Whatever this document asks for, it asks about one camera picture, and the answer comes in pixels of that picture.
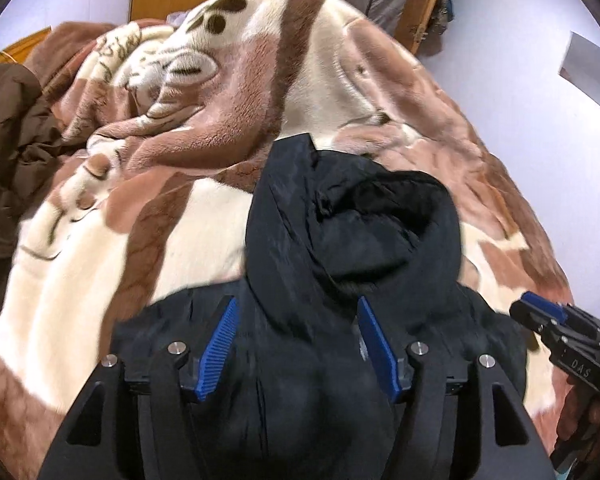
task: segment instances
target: bed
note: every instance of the bed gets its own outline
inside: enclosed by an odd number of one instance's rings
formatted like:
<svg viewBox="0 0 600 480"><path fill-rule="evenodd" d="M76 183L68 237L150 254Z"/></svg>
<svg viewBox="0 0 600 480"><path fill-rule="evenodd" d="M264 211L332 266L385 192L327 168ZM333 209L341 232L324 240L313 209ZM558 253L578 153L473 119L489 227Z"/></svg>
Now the bed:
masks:
<svg viewBox="0 0 600 480"><path fill-rule="evenodd" d="M277 138L311 132L318 149L442 181L461 219L459 281L494 310L524 290L573 300L533 210L458 105L343 1L209 0L177 30L86 27L0 53L17 61L37 43L26 66L75 148L21 218L0 314L0 459L16 480L36 477L117 322L241 275ZM568 387L532 335L527 375L525 405L551 449Z"/></svg>

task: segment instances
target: brown coat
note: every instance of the brown coat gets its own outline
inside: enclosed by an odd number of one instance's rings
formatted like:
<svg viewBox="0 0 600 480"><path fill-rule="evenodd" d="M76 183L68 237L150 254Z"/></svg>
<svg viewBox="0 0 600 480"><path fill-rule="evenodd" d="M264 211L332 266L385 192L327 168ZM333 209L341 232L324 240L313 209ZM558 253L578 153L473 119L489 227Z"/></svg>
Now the brown coat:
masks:
<svg viewBox="0 0 600 480"><path fill-rule="evenodd" d="M59 166L62 140L36 77L0 64L0 308L18 222Z"/></svg>

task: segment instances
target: black hooded jacket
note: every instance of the black hooded jacket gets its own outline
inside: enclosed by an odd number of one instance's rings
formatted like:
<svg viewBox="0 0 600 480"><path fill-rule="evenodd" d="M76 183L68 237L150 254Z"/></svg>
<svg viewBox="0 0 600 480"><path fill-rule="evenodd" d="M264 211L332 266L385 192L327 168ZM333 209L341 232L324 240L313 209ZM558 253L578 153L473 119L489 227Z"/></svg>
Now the black hooded jacket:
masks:
<svg viewBox="0 0 600 480"><path fill-rule="evenodd" d="M365 296L385 319L451 356L493 355L522 395L515 323L456 282L458 214L435 178L274 143L246 231L246 276L181 290L117 326L112 352L142 360L186 340L223 294L240 326L216 392L191 416L213 478L379 478L400 421L356 325Z"/></svg>

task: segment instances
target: white wall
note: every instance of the white wall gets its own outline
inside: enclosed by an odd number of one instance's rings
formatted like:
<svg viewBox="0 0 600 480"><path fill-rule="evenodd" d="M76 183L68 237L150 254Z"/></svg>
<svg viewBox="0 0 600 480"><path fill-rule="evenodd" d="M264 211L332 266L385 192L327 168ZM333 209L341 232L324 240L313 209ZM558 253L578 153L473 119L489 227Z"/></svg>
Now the white wall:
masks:
<svg viewBox="0 0 600 480"><path fill-rule="evenodd" d="M600 316L600 107L558 76L571 31L600 46L580 0L453 0L443 49L420 59L507 166L576 302Z"/></svg>
<svg viewBox="0 0 600 480"><path fill-rule="evenodd" d="M48 26L66 21L128 20L130 0L11 0L0 16L0 49Z"/></svg>

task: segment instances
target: blue gripper pad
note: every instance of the blue gripper pad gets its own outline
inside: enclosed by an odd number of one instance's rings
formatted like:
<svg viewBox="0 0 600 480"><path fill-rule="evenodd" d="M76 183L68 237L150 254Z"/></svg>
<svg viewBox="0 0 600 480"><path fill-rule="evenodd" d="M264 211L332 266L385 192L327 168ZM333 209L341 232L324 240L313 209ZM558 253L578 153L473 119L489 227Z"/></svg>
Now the blue gripper pad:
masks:
<svg viewBox="0 0 600 480"><path fill-rule="evenodd" d="M194 393L198 402L215 391L224 362L238 330L240 309L235 298L224 298L207 323L205 334L192 351Z"/></svg>
<svg viewBox="0 0 600 480"><path fill-rule="evenodd" d="M406 352L384 333L366 298L358 300L358 325L365 342L371 364L376 372L380 389L397 404L411 389L413 368L408 364Z"/></svg>
<svg viewBox="0 0 600 480"><path fill-rule="evenodd" d="M532 292L525 292L520 300L525 301L525 303L534 306L538 310L544 312L547 316L555 319L558 324L564 325L567 321L567 313L564 309L558 305L557 303L553 303L552 301L546 300L545 298L538 296Z"/></svg>

